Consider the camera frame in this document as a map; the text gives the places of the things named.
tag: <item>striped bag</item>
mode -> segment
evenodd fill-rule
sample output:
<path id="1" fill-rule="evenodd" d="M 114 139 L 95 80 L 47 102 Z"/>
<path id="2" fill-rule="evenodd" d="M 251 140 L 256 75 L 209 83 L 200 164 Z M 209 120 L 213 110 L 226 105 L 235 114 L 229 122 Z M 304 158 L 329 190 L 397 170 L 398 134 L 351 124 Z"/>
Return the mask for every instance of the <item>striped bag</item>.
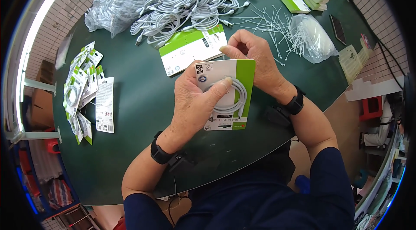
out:
<path id="1" fill-rule="evenodd" d="M 51 182 L 48 194 L 49 205 L 54 209 L 58 209 L 71 204 L 73 201 L 71 190 L 65 181 L 54 178 Z"/>

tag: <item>woman's right hand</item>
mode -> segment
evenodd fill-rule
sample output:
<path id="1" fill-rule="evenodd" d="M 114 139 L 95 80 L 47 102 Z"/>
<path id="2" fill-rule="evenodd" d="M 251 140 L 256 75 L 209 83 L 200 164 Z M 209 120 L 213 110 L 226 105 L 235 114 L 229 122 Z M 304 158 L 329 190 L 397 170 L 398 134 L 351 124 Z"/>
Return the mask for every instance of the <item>woman's right hand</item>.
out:
<path id="1" fill-rule="evenodd" d="M 286 103 L 286 99 L 281 98 L 287 90 L 292 89 L 290 86 L 293 85 L 279 72 L 265 39 L 240 29 L 231 36 L 228 45 L 220 48 L 220 51 L 231 59 L 254 59 L 256 61 L 254 85 L 284 105 L 292 100 L 290 98 Z"/>

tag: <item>woman's left hand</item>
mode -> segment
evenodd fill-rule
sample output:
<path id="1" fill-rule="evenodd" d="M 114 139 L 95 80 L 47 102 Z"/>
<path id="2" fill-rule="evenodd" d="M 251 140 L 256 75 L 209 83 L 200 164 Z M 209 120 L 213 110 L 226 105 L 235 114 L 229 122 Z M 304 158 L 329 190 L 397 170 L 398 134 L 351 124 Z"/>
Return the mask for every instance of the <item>woman's left hand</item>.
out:
<path id="1" fill-rule="evenodd" d="M 175 110 L 172 122 L 158 138 L 167 146 L 161 148 L 167 153 L 181 149 L 196 132 L 203 128 L 211 116 L 214 106 L 226 94 L 232 84 L 227 77 L 216 82 L 208 91 L 202 92 L 196 80 L 195 60 L 175 82 Z"/>

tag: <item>plastic bag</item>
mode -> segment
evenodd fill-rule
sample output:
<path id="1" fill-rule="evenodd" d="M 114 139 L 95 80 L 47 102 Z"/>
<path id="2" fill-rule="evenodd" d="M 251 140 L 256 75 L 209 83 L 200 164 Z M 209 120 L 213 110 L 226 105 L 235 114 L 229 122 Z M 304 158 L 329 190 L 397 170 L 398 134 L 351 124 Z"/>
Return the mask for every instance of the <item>plastic bag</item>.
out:
<path id="1" fill-rule="evenodd" d="M 106 29 L 111 38 L 139 18 L 141 9 L 147 0 L 94 0 L 92 7 L 85 13 L 85 25 L 90 32 Z"/>
<path id="2" fill-rule="evenodd" d="M 326 31 L 311 15 L 293 16 L 290 32 L 292 36 L 301 36 L 304 42 L 303 57 L 312 64 L 320 63 L 330 56 L 339 55 Z"/>
<path id="3" fill-rule="evenodd" d="M 58 53 L 56 54 L 55 70 L 58 70 L 65 64 L 73 35 L 74 34 L 71 33 L 71 35 L 62 40 L 61 45 L 58 48 Z"/>

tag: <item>wrist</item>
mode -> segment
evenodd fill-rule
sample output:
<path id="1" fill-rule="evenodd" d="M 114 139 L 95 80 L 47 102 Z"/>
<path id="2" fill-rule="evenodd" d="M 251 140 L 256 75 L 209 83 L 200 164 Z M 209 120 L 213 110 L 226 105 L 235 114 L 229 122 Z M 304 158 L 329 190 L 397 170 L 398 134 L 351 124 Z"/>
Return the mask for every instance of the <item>wrist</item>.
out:
<path id="1" fill-rule="evenodd" d="M 287 105 L 294 96 L 297 96 L 297 90 L 289 81 L 285 80 L 282 84 L 275 87 L 271 94 L 279 103 Z"/>
<path id="2" fill-rule="evenodd" d="M 156 140 L 156 144 L 169 154 L 174 154 L 182 149 L 186 142 L 187 140 L 182 137 L 180 132 L 175 131 L 172 125 L 169 125 Z"/>

